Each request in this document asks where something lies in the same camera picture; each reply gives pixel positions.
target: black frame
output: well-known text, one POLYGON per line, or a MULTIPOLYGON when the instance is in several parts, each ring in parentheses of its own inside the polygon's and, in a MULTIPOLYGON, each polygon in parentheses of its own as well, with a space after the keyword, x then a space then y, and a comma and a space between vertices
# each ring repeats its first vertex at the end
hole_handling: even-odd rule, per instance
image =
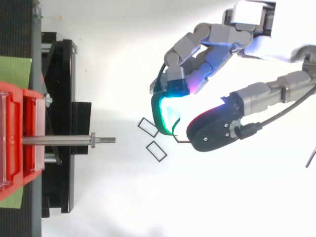
POLYGON ((158 133, 159 133, 159 131, 158 131, 158 129, 157 129, 157 132, 154 134, 154 135, 152 135, 150 132, 148 132, 148 131, 146 131, 145 129, 143 129, 140 125, 142 124, 142 122, 143 121, 147 121, 148 123, 150 123, 152 126, 154 126, 155 128, 157 128, 152 122, 150 122, 148 119, 146 119, 146 118, 142 118, 142 120, 140 120, 140 122, 139 122, 139 124, 137 125, 141 130, 143 130, 144 132, 146 132, 146 133, 148 133, 149 135, 151 135, 153 138, 155 138, 157 135, 158 135, 158 133))
POLYGON ((156 158, 156 160, 158 160, 158 162, 160 163, 163 159, 165 159, 168 155, 167 155, 167 153, 155 142, 155 141, 152 141, 147 147, 146 147, 146 149, 147 149, 147 151, 149 151, 152 155, 153 155, 153 157, 155 157, 156 158), (165 154, 165 156, 161 159, 161 160, 159 160, 156 156, 155 156, 155 154, 154 153, 152 153, 152 151, 151 150, 149 150, 149 147, 152 145, 152 144, 156 144, 156 146, 158 146, 158 148, 165 154))

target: robotic arm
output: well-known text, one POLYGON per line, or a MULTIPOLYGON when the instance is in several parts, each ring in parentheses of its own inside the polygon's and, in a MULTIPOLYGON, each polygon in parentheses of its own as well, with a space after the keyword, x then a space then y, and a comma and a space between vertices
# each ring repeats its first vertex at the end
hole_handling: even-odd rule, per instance
POLYGON ((303 33, 292 34, 292 41, 287 42, 282 34, 276 33, 280 26, 286 28, 288 23, 288 19, 283 18, 282 24, 285 1, 240 1, 234 9, 225 11, 222 24, 198 24, 193 33, 186 34, 166 53, 164 65, 151 84, 154 121, 161 133, 173 135, 180 120, 180 116, 175 117, 175 126, 167 128, 161 108, 163 99, 197 94, 208 78, 234 54, 288 63, 303 62, 303 66, 301 71, 275 81, 257 82, 232 92, 222 98, 224 104, 196 117, 187 128, 187 137, 197 151, 212 151, 254 135, 316 92, 316 42, 303 33), (201 45, 207 49, 194 58, 201 45), (294 101, 267 121, 240 123, 243 116, 262 112, 276 103, 294 101))

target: black cable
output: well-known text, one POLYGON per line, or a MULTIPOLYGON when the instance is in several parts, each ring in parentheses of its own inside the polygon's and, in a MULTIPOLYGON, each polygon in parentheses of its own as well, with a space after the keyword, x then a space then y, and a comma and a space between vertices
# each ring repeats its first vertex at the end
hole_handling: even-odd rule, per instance
POLYGON ((176 136, 174 135, 174 129, 176 128, 176 126, 177 126, 178 123, 180 122, 180 119, 181 119, 181 118, 179 118, 179 119, 175 122, 175 124, 172 126, 172 130, 171 130, 172 136, 173 136, 174 140, 176 140, 177 143, 190 143, 189 141, 179 141, 179 140, 176 138, 176 136))
POLYGON ((313 95, 316 92, 316 86, 314 86, 309 92, 307 92, 305 95, 303 95, 300 99, 298 99, 293 105, 290 105, 287 107, 285 110, 281 111, 280 113, 274 115, 273 117, 267 119, 266 121, 263 121, 260 123, 261 127, 264 127, 275 120, 279 119, 280 117, 286 115, 288 112, 292 111, 295 109, 297 106, 302 104, 305 100, 307 100, 311 95, 313 95))
POLYGON ((162 76, 162 73, 163 73, 165 67, 166 67, 166 64, 164 63, 164 64, 162 65, 162 67, 160 68, 160 71, 159 71, 158 77, 157 77, 157 82, 158 82, 158 83, 160 83, 160 81, 161 81, 161 76, 162 76))
POLYGON ((308 168, 310 166, 315 155, 316 155, 316 148, 314 149, 313 153, 311 154, 311 157, 308 159, 307 164, 305 165, 306 168, 308 168))
POLYGON ((250 137, 257 133, 257 131, 261 130, 264 126, 276 121, 280 117, 286 115, 288 112, 295 109, 297 106, 302 104, 305 100, 307 100, 311 95, 313 95, 316 92, 316 86, 314 86, 310 91, 308 91, 305 95, 303 95, 300 99, 298 99, 293 105, 290 105, 285 110, 281 111, 280 113, 274 115, 273 117, 263 121, 263 122, 257 122, 257 123, 249 123, 246 125, 242 125, 240 127, 235 128, 235 133, 237 137, 242 140, 247 137, 250 137))

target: screw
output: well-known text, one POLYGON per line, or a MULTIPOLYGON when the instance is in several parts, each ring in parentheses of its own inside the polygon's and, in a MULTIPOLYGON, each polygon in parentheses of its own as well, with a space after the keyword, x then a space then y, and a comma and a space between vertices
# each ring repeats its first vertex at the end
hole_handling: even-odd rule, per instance
POLYGON ((36 3, 34 8, 33 8, 33 15, 36 16, 38 19, 42 19, 43 18, 39 2, 36 3))
POLYGON ((78 46, 77 45, 73 45, 72 50, 73 50, 73 54, 78 54, 78 46))
POLYGON ((49 94, 46 94, 45 95, 45 105, 46 105, 46 107, 49 107, 51 103, 53 103, 53 99, 50 97, 49 94))

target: red plastic bin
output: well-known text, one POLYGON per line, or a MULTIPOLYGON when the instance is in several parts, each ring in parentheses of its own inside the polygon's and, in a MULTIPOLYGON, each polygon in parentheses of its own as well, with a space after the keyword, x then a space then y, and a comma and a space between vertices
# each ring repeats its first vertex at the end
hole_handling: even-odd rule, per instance
POLYGON ((41 94, 0 82, 0 201, 35 179, 44 167, 44 146, 23 146, 23 135, 44 135, 41 94))

